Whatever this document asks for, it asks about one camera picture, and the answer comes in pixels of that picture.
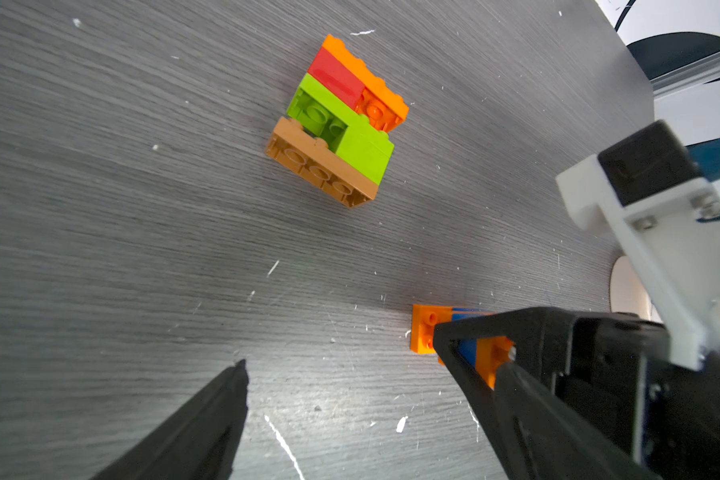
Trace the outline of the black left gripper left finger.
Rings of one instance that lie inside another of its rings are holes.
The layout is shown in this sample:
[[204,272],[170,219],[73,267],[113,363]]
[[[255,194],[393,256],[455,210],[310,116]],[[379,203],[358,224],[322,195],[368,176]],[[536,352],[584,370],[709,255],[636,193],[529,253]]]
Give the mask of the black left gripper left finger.
[[240,445],[249,377],[224,369],[96,479],[228,479]]

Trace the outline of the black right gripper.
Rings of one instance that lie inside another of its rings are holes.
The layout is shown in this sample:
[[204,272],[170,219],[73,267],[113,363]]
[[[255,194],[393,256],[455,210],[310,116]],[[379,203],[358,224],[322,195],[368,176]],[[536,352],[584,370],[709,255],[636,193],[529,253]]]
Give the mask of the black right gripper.
[[663,479],[720,479],[720,353],[700,370],[672,364],[666,328],[628,315],[531,307],[470,312],[435,327],[433,345],[464,393],[507,477],[494,390],[461,356],[462,341],[506,337],[524,369],[638,465]]

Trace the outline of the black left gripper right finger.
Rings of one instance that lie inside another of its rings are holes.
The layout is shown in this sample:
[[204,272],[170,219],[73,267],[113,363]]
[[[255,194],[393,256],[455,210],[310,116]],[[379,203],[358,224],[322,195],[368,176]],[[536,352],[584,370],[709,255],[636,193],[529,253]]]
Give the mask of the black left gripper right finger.
[[656,479],[514,363],[494,390],[511,479]]

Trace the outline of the blue lego brick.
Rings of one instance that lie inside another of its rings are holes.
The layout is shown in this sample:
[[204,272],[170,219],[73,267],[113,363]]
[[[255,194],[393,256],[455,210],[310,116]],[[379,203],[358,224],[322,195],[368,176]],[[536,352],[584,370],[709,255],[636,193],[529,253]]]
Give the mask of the blue lego brick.
[[[486,315],[487,312],[474,309],[454,308],[451,319],[461,321]],[[488,371],[491,363],[492,343],[490,338],[463,339],[458,341],[458,351],[478,373],[484,374]]]

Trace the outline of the orange lego brick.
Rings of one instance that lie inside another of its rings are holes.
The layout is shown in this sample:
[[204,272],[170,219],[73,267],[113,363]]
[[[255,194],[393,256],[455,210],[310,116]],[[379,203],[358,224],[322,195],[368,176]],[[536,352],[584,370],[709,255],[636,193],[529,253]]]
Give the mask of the orange lego brick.
[[515,343],[506,336],[482,338],[476,341],[475,370],[485,383],[495,388],[498,368],[513,360]]
[[406,120],[409,107],[403,98],[395,94],[382,78],[374,75],[363,60],[355,57],[342,40],[328,35],[322,47],[363,83],[364,90],[353,109],[367,116],[373,128],[389,133]]
[[414,304],[410,349],[419,355],[434,354],[434,329],[440,323],[450,322],[453,313],[453,307]]

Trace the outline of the tan lego plate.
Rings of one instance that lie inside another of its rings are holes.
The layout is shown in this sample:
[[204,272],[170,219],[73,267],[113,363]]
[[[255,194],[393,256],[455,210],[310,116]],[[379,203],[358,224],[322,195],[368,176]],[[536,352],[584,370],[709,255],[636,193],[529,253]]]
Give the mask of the tan lego plate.
[[295,119],[281,117],[266,154],[348,208],[374,200],[379,186],[310,136]]

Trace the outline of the long green lego brick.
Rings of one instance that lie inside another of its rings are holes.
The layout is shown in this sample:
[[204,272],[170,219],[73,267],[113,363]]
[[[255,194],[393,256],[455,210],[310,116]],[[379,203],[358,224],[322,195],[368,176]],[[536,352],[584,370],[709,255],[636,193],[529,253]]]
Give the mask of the long green lego brick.
[[287,115],[297,120],[314,137],[324,140],[336,152],[347,133],[371,131],[367,120],[307,73],[287,108]]

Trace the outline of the red lego brick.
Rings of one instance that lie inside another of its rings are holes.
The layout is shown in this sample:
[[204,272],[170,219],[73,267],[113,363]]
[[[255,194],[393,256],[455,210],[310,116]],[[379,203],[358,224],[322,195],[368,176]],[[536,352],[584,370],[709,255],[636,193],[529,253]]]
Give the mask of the red lego brick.
[[325,47],[320,48],[307,73],[352,110],[355,110],[362,100],[364,83]]

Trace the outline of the small green lego brick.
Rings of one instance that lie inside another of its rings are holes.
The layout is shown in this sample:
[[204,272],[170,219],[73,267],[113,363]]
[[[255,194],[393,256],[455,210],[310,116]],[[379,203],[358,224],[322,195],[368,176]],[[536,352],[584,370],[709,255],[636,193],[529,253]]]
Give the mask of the small green lego brick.
[[334,153],[376,185],[380,185],[395,145],[370,125],[348,126],[331,147]]

